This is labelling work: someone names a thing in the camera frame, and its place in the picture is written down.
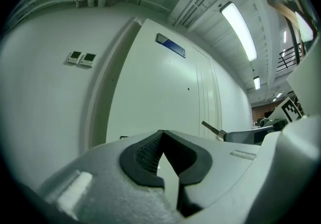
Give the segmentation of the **person's white shirt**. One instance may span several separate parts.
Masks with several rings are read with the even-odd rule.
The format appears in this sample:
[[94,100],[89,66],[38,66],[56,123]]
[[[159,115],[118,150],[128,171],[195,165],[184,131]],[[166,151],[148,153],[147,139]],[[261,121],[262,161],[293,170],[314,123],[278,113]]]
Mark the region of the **person's white shirt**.
[[313,42],[287,82],[298,98],[305,115],[321,116],[321,37]]

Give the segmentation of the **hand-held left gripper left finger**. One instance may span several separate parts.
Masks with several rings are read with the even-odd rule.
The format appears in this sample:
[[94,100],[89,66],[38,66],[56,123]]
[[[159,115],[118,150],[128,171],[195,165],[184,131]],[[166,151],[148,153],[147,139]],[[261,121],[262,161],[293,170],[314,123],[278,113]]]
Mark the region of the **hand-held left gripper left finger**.
[[140,186],[121,169],[121,152],[156,131],[96,146],[38,190],[50,224],[177,224],[182,215],[162,188]]

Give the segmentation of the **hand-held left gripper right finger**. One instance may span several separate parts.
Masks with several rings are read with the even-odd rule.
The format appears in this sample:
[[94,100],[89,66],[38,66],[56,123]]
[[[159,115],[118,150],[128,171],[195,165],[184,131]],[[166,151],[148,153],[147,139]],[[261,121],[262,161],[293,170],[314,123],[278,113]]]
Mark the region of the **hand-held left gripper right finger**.
[[243,175],[259,148],[163,131],[166,199],[184,217],[206,209]]

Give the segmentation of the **black metal railing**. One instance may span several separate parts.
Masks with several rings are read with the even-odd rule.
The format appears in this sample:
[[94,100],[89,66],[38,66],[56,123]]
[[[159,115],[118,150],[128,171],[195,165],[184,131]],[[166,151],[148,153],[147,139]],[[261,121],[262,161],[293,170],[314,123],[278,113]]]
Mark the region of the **black metal railing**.
[[296,52],[299,55],[299,60],[302,60],[301,44],[297,44],[296,49],[294,49],[294,47],[292,46],[288,49],[284,49],[282,52],[279,53],[278,65],[276,70],[277,73],[297,64]]

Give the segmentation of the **long ceiling light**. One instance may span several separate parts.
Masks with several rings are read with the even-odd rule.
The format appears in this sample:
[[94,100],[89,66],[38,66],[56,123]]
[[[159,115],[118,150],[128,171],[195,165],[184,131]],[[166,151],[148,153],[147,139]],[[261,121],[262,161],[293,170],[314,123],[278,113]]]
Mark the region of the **long ceiling light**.
[[220,12],[236,33],[249,62],[256,60],[257,51],[252,35],[237,6],[233,2],[228,2],[220,9]]

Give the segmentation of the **door frame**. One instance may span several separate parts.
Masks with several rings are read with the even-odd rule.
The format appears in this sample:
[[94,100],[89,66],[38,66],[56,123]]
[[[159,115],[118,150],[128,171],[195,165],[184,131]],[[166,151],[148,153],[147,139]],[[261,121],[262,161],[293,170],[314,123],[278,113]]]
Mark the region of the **door frame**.
[[106,140],[108,119],[116,85],[129,50],[141,29],[140,19],[131,17],[116,34],[95,64],[81,114],[79,154]]

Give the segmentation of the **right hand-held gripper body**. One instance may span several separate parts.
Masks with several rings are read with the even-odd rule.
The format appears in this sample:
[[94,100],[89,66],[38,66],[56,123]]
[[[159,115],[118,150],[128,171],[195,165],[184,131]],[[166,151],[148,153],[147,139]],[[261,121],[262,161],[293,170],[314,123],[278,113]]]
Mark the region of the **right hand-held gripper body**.
[[281,104],[279,104],[268,117],[267,126],[284,128],[287,124],[295,122],[301,118],[301,112],[295,106],[294,102],[288,97]]

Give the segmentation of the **blue door sign plate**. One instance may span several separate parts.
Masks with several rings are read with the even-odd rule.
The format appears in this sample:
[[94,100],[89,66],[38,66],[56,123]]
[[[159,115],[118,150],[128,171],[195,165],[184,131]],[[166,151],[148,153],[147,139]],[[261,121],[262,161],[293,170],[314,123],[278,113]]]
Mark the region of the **blue door sign plate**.
[[172,50],[173,52],[177,53],[178,55],[182,56],[183,58],[186,57],[186,52],[183,47],[178,45],[177,43],[173,42],[166,36],[161,33],[158,33],[156,36],[156,42],[163,45],[164,47]]

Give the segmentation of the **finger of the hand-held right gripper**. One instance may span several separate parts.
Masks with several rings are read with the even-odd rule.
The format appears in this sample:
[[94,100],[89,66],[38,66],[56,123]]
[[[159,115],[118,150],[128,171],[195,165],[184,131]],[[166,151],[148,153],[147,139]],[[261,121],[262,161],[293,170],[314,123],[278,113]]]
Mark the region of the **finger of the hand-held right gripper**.
[[247,131],[230,132],[225,135],[225,142],[240,144],[261,144],[265,136],[274,131],[274,126],[267,126]]

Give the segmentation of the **white door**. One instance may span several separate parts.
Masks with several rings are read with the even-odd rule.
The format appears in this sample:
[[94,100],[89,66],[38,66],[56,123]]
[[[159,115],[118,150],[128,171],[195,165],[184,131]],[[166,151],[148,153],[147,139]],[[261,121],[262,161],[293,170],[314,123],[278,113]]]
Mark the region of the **white door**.
[[[163,34],[186,57],[156,42]],[[181,35],[145,20],[125,59],[113,96],[106,141],[156,130],[215,139],[201,122],[220,125],[213,61]]]

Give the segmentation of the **white wall thermostat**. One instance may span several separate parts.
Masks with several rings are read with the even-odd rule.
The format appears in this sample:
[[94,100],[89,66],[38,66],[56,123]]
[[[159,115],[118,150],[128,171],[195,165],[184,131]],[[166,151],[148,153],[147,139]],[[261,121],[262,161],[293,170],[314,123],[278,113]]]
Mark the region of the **white wall thermostat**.
[[78,64],[82,53],[78,51],[73,51],[67,58],[67,63]]
[[80,65],[91,68],[96,59],[96,54],[86,53],[80,61]]

